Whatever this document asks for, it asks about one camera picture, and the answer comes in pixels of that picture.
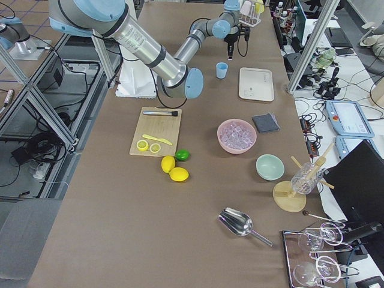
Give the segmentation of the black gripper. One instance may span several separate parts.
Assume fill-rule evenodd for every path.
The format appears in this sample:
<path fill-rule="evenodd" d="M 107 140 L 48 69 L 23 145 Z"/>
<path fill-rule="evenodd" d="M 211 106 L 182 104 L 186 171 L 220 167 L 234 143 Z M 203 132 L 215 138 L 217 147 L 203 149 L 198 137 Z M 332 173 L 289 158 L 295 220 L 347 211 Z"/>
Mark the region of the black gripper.
<path fill-rule="evenodd" d="M 234 45 L 238 40 L 238 32 L 228 34 L 224 38 L 224 42 L 227 43 L 227 60 L 231 61 L 233 59 Z"/>

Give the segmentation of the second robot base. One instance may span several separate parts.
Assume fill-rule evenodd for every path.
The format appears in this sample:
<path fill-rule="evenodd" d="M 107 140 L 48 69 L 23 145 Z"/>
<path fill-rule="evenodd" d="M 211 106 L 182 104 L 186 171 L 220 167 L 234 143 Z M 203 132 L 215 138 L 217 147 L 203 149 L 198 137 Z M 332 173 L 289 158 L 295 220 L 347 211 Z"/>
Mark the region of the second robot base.
<path fill-rule="evenodd" d="M 37 61 L 43 52 L 18 17 L 1 18 L 1 46 L 15 60 Z"/>

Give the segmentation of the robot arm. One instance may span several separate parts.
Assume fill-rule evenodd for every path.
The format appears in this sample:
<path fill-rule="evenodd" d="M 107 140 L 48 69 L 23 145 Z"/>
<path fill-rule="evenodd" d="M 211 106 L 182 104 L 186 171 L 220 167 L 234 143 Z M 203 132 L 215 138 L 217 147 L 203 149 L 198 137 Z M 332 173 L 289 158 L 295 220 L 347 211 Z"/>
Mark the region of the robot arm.
<path fill-rule="evenodd" d="M 216 19 L 201 21 L 174 56 L 156 42 L 130 16 L 125 1 L 49 1 L 49 20 L 53 29 L 80 37 L 98 32 L 112 38 L 141 60 L 161 79 L 163 92 L 169 97 L 197 98 L 203 91 L 203 74 L 188 62 L 208 37 L 224 39 L 239 25 L 239 1 L 226 1 Z"/>

